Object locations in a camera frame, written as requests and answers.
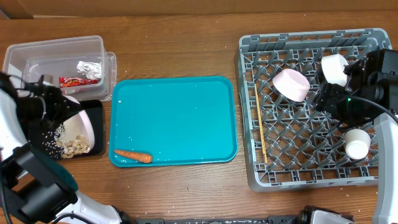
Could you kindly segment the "white dinner plate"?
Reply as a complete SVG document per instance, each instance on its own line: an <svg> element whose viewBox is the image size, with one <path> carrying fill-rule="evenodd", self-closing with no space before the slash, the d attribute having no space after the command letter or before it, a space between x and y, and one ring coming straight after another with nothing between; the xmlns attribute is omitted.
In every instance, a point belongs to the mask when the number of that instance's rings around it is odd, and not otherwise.
<svg viewBox="0 0 398 224"><path fill-rule="evenodd" d="M91 121L85 110L80 111L78 114L64 121L63 125L65 126L65 137L63 142L74 140L76 136L81 135L89 140L92 150L95 145L95 135Z"/></svg>

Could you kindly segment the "red snack wrapper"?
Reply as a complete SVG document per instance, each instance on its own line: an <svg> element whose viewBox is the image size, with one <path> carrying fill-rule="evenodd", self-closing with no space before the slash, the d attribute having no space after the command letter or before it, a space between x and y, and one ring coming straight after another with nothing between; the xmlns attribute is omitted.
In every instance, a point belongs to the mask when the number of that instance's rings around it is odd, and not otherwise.
<svg viewBox="0 0 398 224"><path fill-rule="evenodd" d="M97 80L86 80L78 77L59 77L60 88L97 84Z"/></svg>

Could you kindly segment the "white cup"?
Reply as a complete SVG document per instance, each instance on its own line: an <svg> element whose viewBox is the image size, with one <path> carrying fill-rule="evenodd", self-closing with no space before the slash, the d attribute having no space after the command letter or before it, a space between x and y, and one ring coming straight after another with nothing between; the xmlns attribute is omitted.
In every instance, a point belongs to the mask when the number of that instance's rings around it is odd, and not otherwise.
<svg viewBox="0 0 398 224"><path fill-rule="evenodd" d="M362 129L352 129L343 136L345 141L345 153L352 159L363 159L367 156L371 138Z"/></svg>

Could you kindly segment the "foil ball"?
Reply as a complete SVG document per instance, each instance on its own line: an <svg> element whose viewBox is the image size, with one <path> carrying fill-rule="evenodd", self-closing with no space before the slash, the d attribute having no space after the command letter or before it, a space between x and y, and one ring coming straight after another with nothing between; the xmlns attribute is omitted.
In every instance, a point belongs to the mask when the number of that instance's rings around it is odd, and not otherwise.
<svg viewBox="0 0 398 224"><path fill-rule="evenodd" d="M80 75L89 80L99 80L102 78L102 68L100 63L79 61L76 69Z"/></svg>

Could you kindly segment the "white bowl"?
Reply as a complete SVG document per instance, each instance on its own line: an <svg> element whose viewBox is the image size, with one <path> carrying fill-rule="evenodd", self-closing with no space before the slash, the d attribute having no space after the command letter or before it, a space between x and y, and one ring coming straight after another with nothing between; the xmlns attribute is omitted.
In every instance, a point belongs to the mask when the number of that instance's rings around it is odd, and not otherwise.
<svg viewBox="0 0 398 224"><path fill-rule="evenodd" d="M328 83L345 86L348 76L344 73L347 60L340 54L329 55L321 60L323 75Z"/></svg>

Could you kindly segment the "pink bowl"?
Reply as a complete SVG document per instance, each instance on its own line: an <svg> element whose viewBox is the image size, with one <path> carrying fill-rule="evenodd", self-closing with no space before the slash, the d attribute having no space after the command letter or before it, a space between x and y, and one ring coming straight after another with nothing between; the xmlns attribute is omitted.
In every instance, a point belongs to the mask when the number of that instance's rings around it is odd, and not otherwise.
<svg viewBox="0 0 398 224"><path fill-rule="evenodd" d="M296 102L303 102L310 89L307 78L291 68L283 69L272 79L272 82L277 91Z"/></svg>

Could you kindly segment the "wooden chopstick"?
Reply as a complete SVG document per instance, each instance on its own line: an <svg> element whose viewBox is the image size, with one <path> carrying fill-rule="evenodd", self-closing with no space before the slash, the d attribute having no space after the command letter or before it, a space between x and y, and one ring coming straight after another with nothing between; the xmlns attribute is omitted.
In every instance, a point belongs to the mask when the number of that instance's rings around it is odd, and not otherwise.
<svg viewBox="0 0 398 224"><path fill-rule="evenodd" d="M257 92L257 86L254 83L254 94L256 98L256 109L257 109L257 118L258 118L258 123L259 123L259 132L260 132L260 137L261 137L261 147L262 147L262 154L264 158L264 163L267 164L267 152L266 152L266 144L265 144L265 139L264 139L264 131L263 131L263 123L262 123L262 116L261 116L261 107L259 104L259 97L258 97L258 92Z"/></svg>

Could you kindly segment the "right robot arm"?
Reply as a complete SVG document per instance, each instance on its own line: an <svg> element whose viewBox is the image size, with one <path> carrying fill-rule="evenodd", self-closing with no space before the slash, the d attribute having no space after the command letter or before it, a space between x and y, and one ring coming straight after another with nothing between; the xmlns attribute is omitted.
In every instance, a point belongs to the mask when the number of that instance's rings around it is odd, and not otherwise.
<svg viewBox="0 0 398 224"><path fill-rule="evenodd" d="M357 127L373 123L378 146L378 196L373 223L397 223L397 51L367 53L350 64L340 54L321 60L326 83L315 102L344 123L345 151L363 159L369 149Z"/></svg>

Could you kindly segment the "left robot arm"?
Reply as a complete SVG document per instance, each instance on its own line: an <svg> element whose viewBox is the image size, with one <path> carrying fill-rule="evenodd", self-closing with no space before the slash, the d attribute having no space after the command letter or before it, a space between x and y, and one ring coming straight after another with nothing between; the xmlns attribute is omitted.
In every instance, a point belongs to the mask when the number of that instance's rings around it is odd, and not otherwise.
<svg viewBox="0 0 398 224"><path fill-rule="evenodd" d="M19 96L12 75L1 74L1 208L8 223L133 223L123 211L103 205L78 189L74 177L29 142L26 131L47 133L83 112L91 101L77 101L59 88L24 82Z"/></svg>

